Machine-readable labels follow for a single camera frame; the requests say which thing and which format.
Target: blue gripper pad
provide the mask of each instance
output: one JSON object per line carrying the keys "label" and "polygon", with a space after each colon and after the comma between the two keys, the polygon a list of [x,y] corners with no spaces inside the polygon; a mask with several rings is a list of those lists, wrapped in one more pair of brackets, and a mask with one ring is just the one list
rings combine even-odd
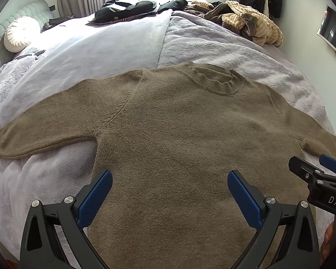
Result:
{"label": "blue gripper pad", "polygon": [[90,226],[113,183],[112,173],[105,171],[78,209],[77,225],[82,230]]}
{"label": "blue gripper pad", "polygon": [[263,222],[259,205],[233,171],[228,174],[228,188],[248,225],[256,230],[260,230]]}
{"label": "blue gripper pad", "polygon": [[329,156],[323,154],[319,158],[320,165],[324,166],[325,168],[329,169],[330,171],[336,174],[336,160],[330,158]]}

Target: bed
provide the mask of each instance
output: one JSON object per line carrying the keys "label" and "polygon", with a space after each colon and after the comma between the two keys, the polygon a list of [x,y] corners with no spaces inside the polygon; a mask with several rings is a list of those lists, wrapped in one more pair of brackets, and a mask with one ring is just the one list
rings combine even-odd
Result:
{"label": "bed", "polygon": [[[45,1],[24,9],[38,4],[36,13],[31,14],[42,26],[51,15]],[[262,48],[202,18],[168,10],[108,26],[91,26],[91,16],[73,19],[41,33],[38,41],[16,56],[6,53],[1,43],[3,30],[12,18],[0,26],[0,127],[40,100],[83,79],[193,61],[234,69],[269,85],[293,107],[334,133],[316,90],[281,51],[269,45]],[[0,242],[13,256],[19,258],[31,202],[40,199],[48,204],[75,195],[90,182],[95,149],[96,143],[88,141],[20,160],[0,158]],[[319,166],[316,157],[305,156]],[[333,216],[319,209],[316,215],[321,242]],[[63,232],[58,234],[70,263],[78,268]]]}

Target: sweater sleeve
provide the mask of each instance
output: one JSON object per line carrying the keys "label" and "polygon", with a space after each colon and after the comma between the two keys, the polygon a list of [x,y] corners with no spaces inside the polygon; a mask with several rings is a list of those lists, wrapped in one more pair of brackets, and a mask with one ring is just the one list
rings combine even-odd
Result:
{"label": "sweater sleeve", "polygon": [[87,79],[38,102],[0,129],[0,156],[21,158],[95,139],[134,94],[141,77],[138,70]]}
{"label": "sweater sleeve", "polygon": [[292,107],[280,94],[269,89],[273,105],[300,147],[313,156],[326,154],[336,159],[336,135],[327,132],[311,116]]}

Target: sweater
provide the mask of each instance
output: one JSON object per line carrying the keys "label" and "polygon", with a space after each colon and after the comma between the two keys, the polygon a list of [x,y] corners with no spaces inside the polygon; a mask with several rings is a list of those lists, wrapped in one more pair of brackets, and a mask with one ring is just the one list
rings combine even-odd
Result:
{"label": "sweater", "polygon": [[114,180],[88,236],[113,269],[230,268],[255,230],[227,189],[228,172],[297,204],[308,190],[289,158],[336,158],[336,137],[273,89],[194,63],[83,80],[1,128],[0,156],[89,139],[92,176],[108,169]]}
{"label": "sweater", "polygon": [[284,35],[280,28],[259,11],[236,1],[226,1],[214,7],[205,0],[194,1],[185,12],[213,21],[244,37],[251,37],[259,46],[265,43],[282,45]]}

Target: sweater collar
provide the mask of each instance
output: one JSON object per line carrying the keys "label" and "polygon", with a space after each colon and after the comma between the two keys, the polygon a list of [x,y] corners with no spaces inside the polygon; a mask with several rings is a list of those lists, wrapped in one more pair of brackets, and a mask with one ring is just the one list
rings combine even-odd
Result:
{"label": "sweater collar", "polygon": [[195,84],[219,95],[232,95],[241,88],[244,77],[234,70],[211,64],[181,63],[175,66]]}

